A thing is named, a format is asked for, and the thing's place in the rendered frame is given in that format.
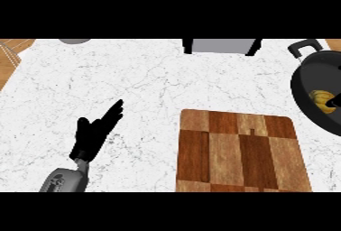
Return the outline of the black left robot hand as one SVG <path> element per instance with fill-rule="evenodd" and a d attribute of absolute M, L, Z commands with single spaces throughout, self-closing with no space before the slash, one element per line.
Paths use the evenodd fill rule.
<path fill-rule="evenodd" d="M 77 120 L 76 129 L 76 145 L 70 154 L 73 160 L 80 159 L 92 162 L 107 139 L 108 134 L 113 132 L 120 119 L 123 118 L 123 104 L 124 101 L 119 100 L 108 109 L 102 118 L 93 122 L 86 117 Z"/>

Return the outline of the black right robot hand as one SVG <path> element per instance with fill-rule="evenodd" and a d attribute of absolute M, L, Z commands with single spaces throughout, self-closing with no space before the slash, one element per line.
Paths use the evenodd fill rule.
<path fill-rule="evenodd" d="M 325 103 L 328 107 L 341 107 L 341 93 Z"/>

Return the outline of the yellow squash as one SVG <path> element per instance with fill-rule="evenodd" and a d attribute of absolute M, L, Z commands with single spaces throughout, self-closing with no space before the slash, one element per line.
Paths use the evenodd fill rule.
<path fill-rule="evenodd" d="M 318 108 L 325 114 L 331 114 L 336 111 L 336 107 L 328 107 L 327 102 L 334 98 L 334 94 L 325 90 L 313 90 L 309 93 L 310 99 L 313 100 Z"/>

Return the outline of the brown checkered wooden cutting board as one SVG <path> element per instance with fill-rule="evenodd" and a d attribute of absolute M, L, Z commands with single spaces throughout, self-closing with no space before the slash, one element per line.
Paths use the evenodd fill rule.
<path fill-rule="evenodd" d="M 184 110 L 176 190 L 312 191 L 293 120 Z"/>

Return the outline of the grey box appliance black legs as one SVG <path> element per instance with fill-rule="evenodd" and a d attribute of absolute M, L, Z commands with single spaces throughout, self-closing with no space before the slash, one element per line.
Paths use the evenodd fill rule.
<path fill-rule="evenodd" d="M 213 52 L 253 56 L 262 49 L 262 39 L 184 39 L 184 47 L 185 54 Z"/>

